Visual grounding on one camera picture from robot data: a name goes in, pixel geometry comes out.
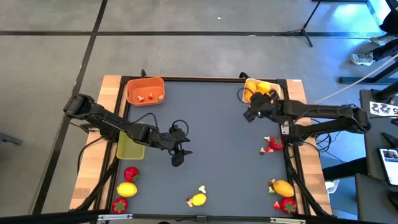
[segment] yellow lemon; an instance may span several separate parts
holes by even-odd
[[[266,82],[260,82],[257,85],[257,92],[259,92],[261,94],[268,93],[269,90],[271,90],[271,86]]]
[[[249,89],[249,90],[252,91],[253,93],[255,93],[256,90],[257,90],[257,86],[256,86],[256,83],[255,83],[254,81],[248,81],[248,82],[246,83],[245,88]]]
[[[116,188],[122,197],[132,197],[137,193],[137,186],[130,182],[123,182]]]
[[[246,91],[246,92],[244,93],[244,95],[243,95],[243,98],[246,100],[246,102],[250,103],[250,102],[251,102],[250,97],[251,97],[252,95],[253,95],[253,94],[252,94],[250,91]]]
[[[192,197],[192,205],[200,206],[206,202],[206,195],[205,194],[197,194]]]
[[[294,196],[293,187],[291,186],[290,183],[288,183],[284,180],[275,181],[273,187],[274,187],[275,192],[283,197],[293,197]]]

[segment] concrete floor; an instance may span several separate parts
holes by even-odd
[[[372,0],[376,15],[388,13]],[[0,30],[92,30],[101,0],[2,0]],[[100,30],[267,31],[297,29],[311,0],[112,0]],[[322,3],[308,31],[379,32],[365,4]],[[0,36],[0,131],[24,140],[0,144],[0,216],[29,212],[60,124],[62,108],[80,69],[89,37]],[[364,39],[295,37],[97,37],[81,93],[96,98],[103,75],[302,79],[309,102],[343,88],[340,76],[363,77],[370,67],[353,65],[349,54],[376,46]],[[354,86],[324,104],[359,104]],[[78,151],[86,134],[70,126],[44,212],[67,211],[76,179]],[[344,161],[364,156],[363,136],[341,133],[330,152]]]

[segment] red strawberry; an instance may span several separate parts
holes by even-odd
[[[284,142],[280,138],[272,138],[271,141],[269,141],[269,146],[271,149],[279,151],[284,148]]]
[[[297,205],[292,198],[284,197],[280,201],[280,209],[286,214],[293,214],[296,212]]]
[[[125,198],[117,198],[112,202],[112,212],[115,214],[123,214],[129,207],[129,202]]]
[[[279,202],[275,202],[275,204],[274,204],[274,209],[276,209],[276,210],[279,210],[279,209],[280,209]]]
[[[139,178],[139,170],[137,167],[127,167],[123,176],[127,182],[136,181]]]

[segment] black stand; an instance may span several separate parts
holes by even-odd
[[[373,98],[380,103],[390,103],[394,101],[395,95],[398,93],[398,82],[387,86],[383,90],[372,90]]]
[[[398,82],[398,78],[388,78],[391,75],[398,72],[398,61],[393,63],[390,67],[383,70],[381,73],[372,78],[365,78],[358,84],[378,84],[378,85],[390,85]],[[357,77],[339,77],[338,82],[343,84],[352,84],[357,82],[361,78]]]
[[[310,47],[313,47],[312,42],[310,40],[310,37],[307,34],[307,31],[305,31],[305,28],[307,28],[308,23],[310,22],[312,16],[314,15],[315,11],[318,9],[318,6],[321,4],[321,1],[318,2],[317,6],[315,6],[315,9],[313,9],[311,16],[308,18],[308,20],[306,21],[306,23],[304,24],[304,26],[300,29],[296,29],[296,30],[291,30],[291,31],[287,31],[287,32],[283,32],[281,33],[281,35],[283,36],[287,36],[287,37],[297,37],[297,36],[304,36],[307,41],[308,44],[310,45]]]

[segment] shoe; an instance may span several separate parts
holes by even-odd
[[[372,37],[372,38],[370,38],[370,40],[371,40],[371,42],[373,42],[375,44],[383,46],[386,43],[388,43],[392,40],[395,40],[396,38],[398,38],[398,37],[394,36],[393,34],[386,34],[381,37]]]
[[[336,192],[339,182],[340,182],[340,180],[325,182],[326,190],[328,191],[328,194],[333,194]]]
[[[374,62],[373,52],[366,54],[351,54],[350,59],[356,65],[370,66]]]

